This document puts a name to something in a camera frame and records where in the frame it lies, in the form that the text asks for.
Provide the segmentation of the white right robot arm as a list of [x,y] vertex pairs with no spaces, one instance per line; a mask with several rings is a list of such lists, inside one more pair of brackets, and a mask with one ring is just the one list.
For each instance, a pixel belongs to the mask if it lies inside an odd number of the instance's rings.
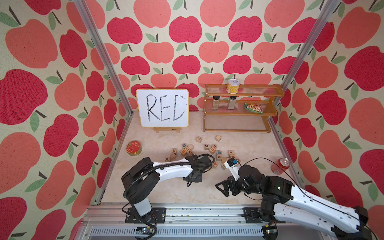
[[216,184],[225,197],[260,194],[262,202],[254,219],[272,224],[299,224],[327,233],[338,240],[370,240],[368,211],[360,206],[345,207],[320,198],[279,176],[265,176],[249,165],[229,165],[232,175]]

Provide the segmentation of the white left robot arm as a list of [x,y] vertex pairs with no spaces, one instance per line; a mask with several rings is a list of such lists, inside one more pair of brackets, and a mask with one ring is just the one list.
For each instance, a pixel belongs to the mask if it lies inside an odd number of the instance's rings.
[[193,183],[201,183],[203,174],[215,163],[215,157],[210,154],[191,155],[179,161],[164,163],[143,158],[121,177],[123,197],[135,213],[146,220],[153,212],[149,195],[158,183],[180,178],[190,187]]

